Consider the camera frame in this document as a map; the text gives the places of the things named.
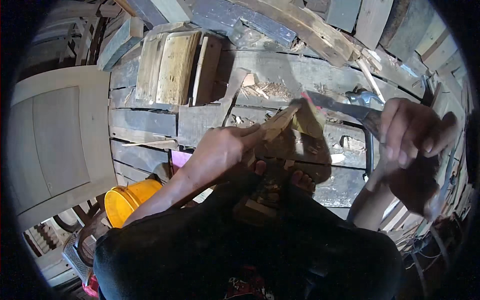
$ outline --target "yellow bucket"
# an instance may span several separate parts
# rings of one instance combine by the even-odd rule
[[[108,191],[105,195],[105,210],[112,226],[121,228],[135,209],[161,188],[160,182],[145,179],[128,187],[119,185]]]

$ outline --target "hand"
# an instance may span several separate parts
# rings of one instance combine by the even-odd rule
[[[454,142],[457,120],[452,112],[440,120],[427,106],[392,98],[382,112],[380,134],[380,142],[386,142],[388,160],[398,161],[405,168],[418,153],[432,157]]]
[[[265,130],[260,128],[260,124],[248,128],[210,128],[182,168],[190,180],[201,187],[241,162],[243,154],[254,148],[264,134]]]

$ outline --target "pink fabric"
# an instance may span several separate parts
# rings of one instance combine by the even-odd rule
[[[177,170],[183,167],[191,156],[190,153],[172,150],[173,174],[177,173]]]

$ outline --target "nail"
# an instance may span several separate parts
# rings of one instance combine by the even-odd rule
[[[423,149],[425,149],[426,152],[430,153],[430,151],[433,148],[433,139],[429,137],[424,143],[423,143]]]
[[[392,160],[392,158],[393,158],[393,149],[390,146],[387,146],[387,158],[389,160]]]
[[[403,150],[400,150],[400,155],[398,156],[398,163],[401,166],[404,166],[407,164],[407,159],[408,159],[407,153]]]

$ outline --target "door panel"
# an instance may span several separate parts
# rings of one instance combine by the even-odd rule
[[[36,148],[53,196],[90,182],[80,133],[78,86],[33,97]]]
[[[36,152],[33,99],[14,105],[8,118],[7,164],[17,214],[51,197]]]

